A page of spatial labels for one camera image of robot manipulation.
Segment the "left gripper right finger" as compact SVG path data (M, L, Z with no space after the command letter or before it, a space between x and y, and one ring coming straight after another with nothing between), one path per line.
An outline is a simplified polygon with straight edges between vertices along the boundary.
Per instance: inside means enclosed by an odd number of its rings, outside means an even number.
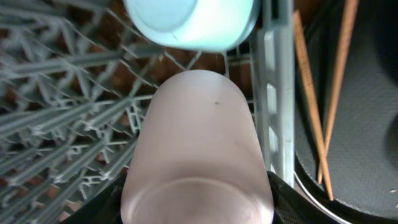
M268 171L273 201L272 224L332 224L338 220L319 210L280 177Z

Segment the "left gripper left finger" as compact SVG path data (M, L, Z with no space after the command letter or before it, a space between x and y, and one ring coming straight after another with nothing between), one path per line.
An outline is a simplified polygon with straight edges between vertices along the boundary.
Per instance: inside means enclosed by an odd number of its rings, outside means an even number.
M61 224L122 224L121 195L126 176L115 180Z

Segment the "pink plastic cup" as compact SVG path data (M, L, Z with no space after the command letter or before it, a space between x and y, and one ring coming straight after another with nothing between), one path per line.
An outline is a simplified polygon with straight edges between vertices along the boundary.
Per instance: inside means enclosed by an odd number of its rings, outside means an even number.
M124 223L271 223L274 204L246 99L208 70L176 74L144 118L121 198Z

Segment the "blue plastic cup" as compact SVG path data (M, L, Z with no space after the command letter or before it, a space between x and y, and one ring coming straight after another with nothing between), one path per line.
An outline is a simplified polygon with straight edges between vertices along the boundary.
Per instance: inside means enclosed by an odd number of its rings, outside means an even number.
M260 0L124 0L135 27L150 41L177 49L224 52L253 30Z

